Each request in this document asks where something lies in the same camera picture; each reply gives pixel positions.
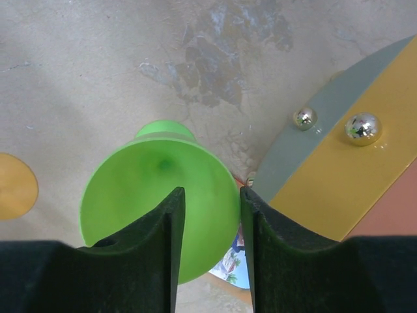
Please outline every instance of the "yellow circle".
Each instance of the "yellow circle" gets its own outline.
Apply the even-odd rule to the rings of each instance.
[[[27,213],[38,198],[38,181],[30,167],[15,156],[0,153],[0,220]]]

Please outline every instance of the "gray surface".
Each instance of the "gray surface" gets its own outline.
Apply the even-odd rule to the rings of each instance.
[[[40,185],[29,213],[0,222],[0,239],[82,245],[78,206],[90,174],[155,119],[183,122],[245,178],[334,73],[417,30],[416,0],[235,2],[247,18],[219,0],[0,1],[0,150],[28,163]],[[242,22],[248,29],[229,32]],[[205,53],[190,61],[190,79],[181,74],[187,48]],[[224,67],[213,75],[210,56]],[[190,82],[197,65],[210,82],[201,91]],[[194,306],[178,312],[244,312],[205,283],[185,285],[181,297]]]
[[[403,39],[361,60],[326,84],[306,103],[316,111],[318,121],[307,131],[297,129],[292,123],[281,131],[259,165],[253,182],[254,191],[262,199],[269,202],[274,198],[375,78],[413,38]]]

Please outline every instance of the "gray stripe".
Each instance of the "gray stripe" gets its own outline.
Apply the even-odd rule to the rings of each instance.
[[[308,158],[379,74],[413,37],[391,44],[348,68],[306,104],[317,112],[316,125],[302,132],[292,123],[281,131],[261,162],[253,189],[269,202]]]

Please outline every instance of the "dark stain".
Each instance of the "dark stain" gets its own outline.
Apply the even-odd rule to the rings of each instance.
[[[181,46],[185,62],[166,62],[166,74],[155,65],[142,63],[141,73],[168,85],[186,103],[213,107],[220,99],[237,108],[242,103],[244,75],[240,67],[239,40],[248,44],[275,45],[288,52],[293,48],[291,27],[280,14],[276,0],[225,0],[204,11],[194,26],[187,25]]]

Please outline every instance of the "chrome sphere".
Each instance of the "chrome sphere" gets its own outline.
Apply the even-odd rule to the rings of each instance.
[[[382,125],[375,115],[359,113],[347,121],[345,132],[352,144],[365,146],[376,142],[380,138]]]
[[[294,124],[300,130],[308,130],[317,122],[317,114],[309,107],[303,107],[294,113]]]

